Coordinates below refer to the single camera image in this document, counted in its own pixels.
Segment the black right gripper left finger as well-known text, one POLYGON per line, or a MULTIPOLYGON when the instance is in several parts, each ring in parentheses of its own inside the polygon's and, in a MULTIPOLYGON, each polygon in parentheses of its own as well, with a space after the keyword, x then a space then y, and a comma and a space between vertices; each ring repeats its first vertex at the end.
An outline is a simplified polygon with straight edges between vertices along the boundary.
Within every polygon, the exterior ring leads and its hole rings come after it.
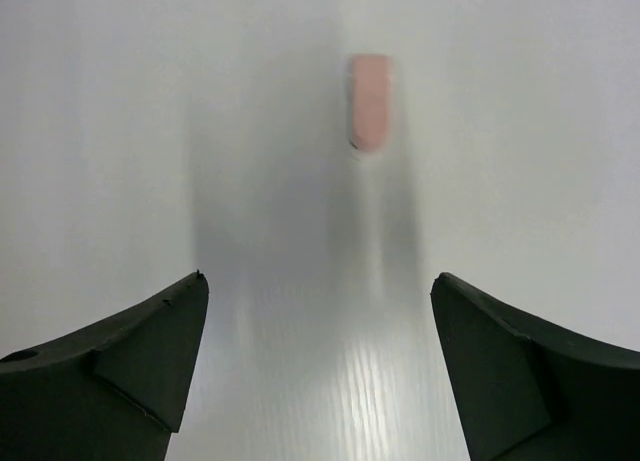
POLYGON ((162 460, 206 320, 196 271, 149 299, 1 360, 4 460, 162 460))

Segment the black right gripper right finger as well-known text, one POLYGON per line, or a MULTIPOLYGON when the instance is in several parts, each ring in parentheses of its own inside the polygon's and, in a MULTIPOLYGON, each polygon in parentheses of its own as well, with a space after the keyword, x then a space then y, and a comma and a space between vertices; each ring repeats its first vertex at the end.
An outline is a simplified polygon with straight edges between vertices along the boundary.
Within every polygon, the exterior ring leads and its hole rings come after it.
POLYGON ((473 460, 636 460, 639 354, 503 303, 451 273, 431 303, 473 460))

